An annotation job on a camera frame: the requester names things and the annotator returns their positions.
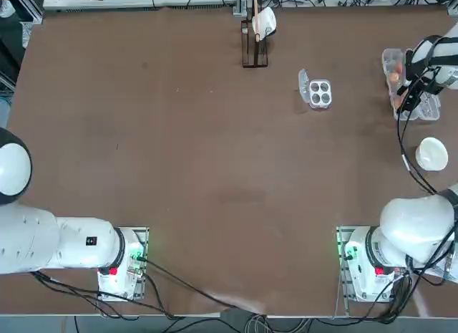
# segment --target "orange object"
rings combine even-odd
[[[398,110],[401,107],[402,99],[400,97],[396,97],[394,98],[393,103],[394,103],[394,108]]]
[[[398,74],[402,74],[402,70],[404,68],[402,67],[402,63],[399,62],[399,63],[396,63],[396,66],[394,66],[394,71]]]
[[[398,82],[399,81],[399,74],[398,73],[391,73],[389,76],[388,76],[388,81],[390,82]]]

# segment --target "clear plastic box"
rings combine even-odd
[[[299,93],[301,93],[301,97],[304,102],[310,104],[310,92],[308,91],[308,76],[305,69],[301,69],[298,75],[299,80]]]
[[[404,69],[404,53],[401,49],[385,49],[381,55],[381,66],[383,67],[388,84],[389,99],[393,107],[394,119],[398,119],[397,107],[402,102],[402,96],[397,95],[397,90],[406,82]],[[436,95],[423,93],[421,102],[415,107],[409,120],[438,120],[440,117],[440,100]],[[407,120],[410,112],[403,111],[399,120]]]

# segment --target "floor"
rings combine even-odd
[[[243,331],[248,313],[231,311],[223,313],[221,318],[233,325],[237,330]],[[179,322],[174,329],[179,329],[202,318],[187,318]],[[271,326],[283,331],[294,328],[299,319],[274,319]],[[164,317],[142,317],[134,322],[110,320],[101,317],[77,317],[80,333],[155,333],[164,331],[170,322]],[[75,333],[74,317],[0,317],[0,329],[2,333]],[[458,320],[452,319],[398,319],[393,324],[383,325],[373,322],[364,322],[350,327],[330,327],[320,322],[313,321],[310,333],[446,333],[457,332]],[[220,322],[204,322],[186,329],[185,332],[218,332],[228,333],[231,329]]]

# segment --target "black bracket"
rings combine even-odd
[[[268,43],[267,34],[263,40],[257,42],[253,29],[253,12],[255,11],[254,0],[251,4],[251,13],[247,13],[242,20],[240,34],[242,36],[242,66],[243,68],[264,68],[268,66]]]

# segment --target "plastic cup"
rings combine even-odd
[[[427,137],[417,147],[415,158],[424,170],[443,170],[449,162],[449,153],[441,141]]]

